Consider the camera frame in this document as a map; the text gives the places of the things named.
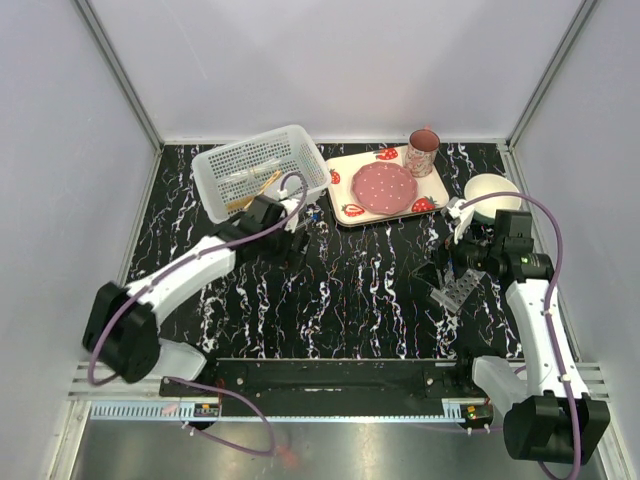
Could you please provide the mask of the wooden test tube clamp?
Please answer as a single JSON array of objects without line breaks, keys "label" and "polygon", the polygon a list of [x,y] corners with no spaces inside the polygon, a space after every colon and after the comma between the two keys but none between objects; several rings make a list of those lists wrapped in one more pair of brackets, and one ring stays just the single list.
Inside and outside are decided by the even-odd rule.
[{"label": "wooden test tube clamp", "polygon": [[267,190],[268,187],[270,187],[274,182],[276,182],[280,176],[282,175],[282,172],[280,170],[276,170],[269,178],[268,180],[260,187],[260,190],[251,197],[251,199],[248,201],[248,203],[244,206],[244,210],[247,211],[250,207],[250,205],[253,203],[253,201],[260,195],[263,195],[265,193],[265,191]]}]

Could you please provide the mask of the clear plastic funnel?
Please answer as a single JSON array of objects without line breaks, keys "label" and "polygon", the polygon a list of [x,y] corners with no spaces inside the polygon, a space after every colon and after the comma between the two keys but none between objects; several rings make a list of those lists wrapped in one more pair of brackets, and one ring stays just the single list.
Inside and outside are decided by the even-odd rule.
[{"label": "clear plastic funnel", "polygon": [[255,180],[259,175],[265,173],[275,172],[280,165],[280,161],[276,158],[271,158],[266,162],[248,167],[244,170],[232,173],[228,177],[222,180],[222,183],[235,183],[242,181]]}]

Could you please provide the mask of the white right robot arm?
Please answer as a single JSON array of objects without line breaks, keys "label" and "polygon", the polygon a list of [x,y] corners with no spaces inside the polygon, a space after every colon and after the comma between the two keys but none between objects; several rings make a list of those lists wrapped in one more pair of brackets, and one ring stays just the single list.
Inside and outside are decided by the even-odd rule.
[{"label": "white right robot arm", "polygon": [[486,245],[453,233],[421,268],[430,299],[455,311],[478,278],[498,280],[516,321],[525,378],[490,349],[468,350],[451,376],[466,396],[485,393],[503,418],[504,441],[516,460],[586,464],[610,423],[608,406],[592,398],[573,360],[558,310],[551,258],[534,250],[530,213],[500,210]]}]

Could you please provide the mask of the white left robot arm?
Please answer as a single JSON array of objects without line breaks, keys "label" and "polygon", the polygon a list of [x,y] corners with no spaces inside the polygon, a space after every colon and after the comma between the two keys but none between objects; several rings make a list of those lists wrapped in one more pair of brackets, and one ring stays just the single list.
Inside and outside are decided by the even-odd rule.
[{"label": "white left robot arm", "polygon": [[255,259],[292,266],[304,257],[308,236],[297,227],[304,201],[258,196],[249,209],[216,224],[210,235],[160,270],[125,286],[97,292],[82,345],[90,355],[88,382],[128,384],[150,375],[178,377],[196,396],[215,386],[205,354],[187,342],[162,338],[168,316],[207,284]]}]

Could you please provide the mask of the clear test tube rack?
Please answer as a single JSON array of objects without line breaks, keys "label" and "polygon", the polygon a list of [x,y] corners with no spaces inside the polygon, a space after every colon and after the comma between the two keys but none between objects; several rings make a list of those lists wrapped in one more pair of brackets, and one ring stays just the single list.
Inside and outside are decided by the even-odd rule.
[{"label": "clear test tube rack", "polygon": [[456,278],[453,272],[448,272],[443,277],[443,284],[431,291],[430,299],[439,307],[455,314],[480,285],[484,276],[484,272],[467,270],[460,278]]}]

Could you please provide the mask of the white perforated plastic basket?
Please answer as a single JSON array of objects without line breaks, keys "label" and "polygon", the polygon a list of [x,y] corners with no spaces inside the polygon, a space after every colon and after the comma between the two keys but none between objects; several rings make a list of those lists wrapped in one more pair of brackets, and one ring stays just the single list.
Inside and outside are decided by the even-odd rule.
[{"label": "white perforated plastic basket", "polygon": [[274,173],[259,175],[255,180],[222,183],[225,177],[271,158],[280,161],[280,178],[264,194],[277,195],[280,182],[290,173],[285,186],[291,196],[307,191],[306,202],[314,203],[331,183],[326,161],[306,130],[288,125],[248,139],[202,152],[193,159],[192,171],[201,204],[211,222],[227,220],[233,213],[226,205],[240,199],[248,201]]}]

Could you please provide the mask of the pink dotted plate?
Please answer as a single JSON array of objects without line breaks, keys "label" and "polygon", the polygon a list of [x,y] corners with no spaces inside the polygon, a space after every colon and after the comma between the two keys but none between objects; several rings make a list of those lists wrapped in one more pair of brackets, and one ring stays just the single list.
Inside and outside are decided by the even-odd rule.
[{"label": "pink dotted plate", "polygon": [[367,212],[391,216],[413,204],[418,184],[406,168],[377,161],[364,165],[353,175],[351,193]]}]

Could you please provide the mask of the strawberry pattern tray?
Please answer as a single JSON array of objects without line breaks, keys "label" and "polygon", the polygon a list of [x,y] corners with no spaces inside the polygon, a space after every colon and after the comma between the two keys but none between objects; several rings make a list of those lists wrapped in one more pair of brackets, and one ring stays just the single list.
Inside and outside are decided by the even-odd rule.
[{"label": "strawberry pattern tray", "polygon": [[332,158],[328,187],[336,222],[343,227],[441,210],[450,200],[437,169],[414,177],[404,168],[405,146]]}]

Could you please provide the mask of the pink patterned mug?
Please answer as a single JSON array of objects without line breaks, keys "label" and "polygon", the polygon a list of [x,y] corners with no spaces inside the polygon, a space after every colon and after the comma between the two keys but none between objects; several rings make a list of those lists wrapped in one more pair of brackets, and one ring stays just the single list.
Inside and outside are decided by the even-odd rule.
[{"label": "pink patterned mug", "polygon": [[425,127],[412,132],[403,159],[404,167],[413,177],[428,176],[434,168],[439,147],[440,138],[431,128]]}]

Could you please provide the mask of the right controller box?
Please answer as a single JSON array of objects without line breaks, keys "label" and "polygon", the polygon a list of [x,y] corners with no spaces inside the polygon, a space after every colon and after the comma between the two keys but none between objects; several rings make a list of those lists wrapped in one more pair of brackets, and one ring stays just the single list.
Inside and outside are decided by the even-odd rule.
[{"label": "right controller box", "polygon": [[489,404],[467,405],[462,409],[464,422],[471,428],[490,425],[494,418],[493,407]]}]

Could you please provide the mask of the controller box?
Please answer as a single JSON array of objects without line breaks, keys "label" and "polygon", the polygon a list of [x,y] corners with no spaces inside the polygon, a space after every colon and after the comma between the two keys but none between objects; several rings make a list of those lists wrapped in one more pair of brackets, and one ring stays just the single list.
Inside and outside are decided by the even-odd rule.
[{"label": "controller box", "polygon": [[471,428],[490,425],[494,418],[493,407],[489,404],[467,405],[462,409],[464,422]]},{"label": "controller box", "polygon": [[209,419],[212,421],[221,414],[221,405],[218,400],[208,402],[195,402],[193,417],[196,419]]}]

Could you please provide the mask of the left controller box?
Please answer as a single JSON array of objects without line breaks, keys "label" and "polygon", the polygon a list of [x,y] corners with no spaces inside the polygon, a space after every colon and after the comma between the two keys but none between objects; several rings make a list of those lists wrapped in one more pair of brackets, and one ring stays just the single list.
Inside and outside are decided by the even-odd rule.
[{"label": "left controller box", "polygon": [[212,421],[221,414],[221,405],[218,400],[208,402],[195,402],[193,417],[196,419],[209,419]]}]

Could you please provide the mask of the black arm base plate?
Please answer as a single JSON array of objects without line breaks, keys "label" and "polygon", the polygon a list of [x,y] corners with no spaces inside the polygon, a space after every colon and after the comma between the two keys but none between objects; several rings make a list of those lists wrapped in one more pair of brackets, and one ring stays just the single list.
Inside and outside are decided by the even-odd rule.
[{"label": "black arm base plate", "polygon": [[162,378],[159,394],[197,398],[209,387],[240,394],[280,421],[455,421],[465,405],[487,401],[465,361],[392,359],[220,359],[194,386]]}]

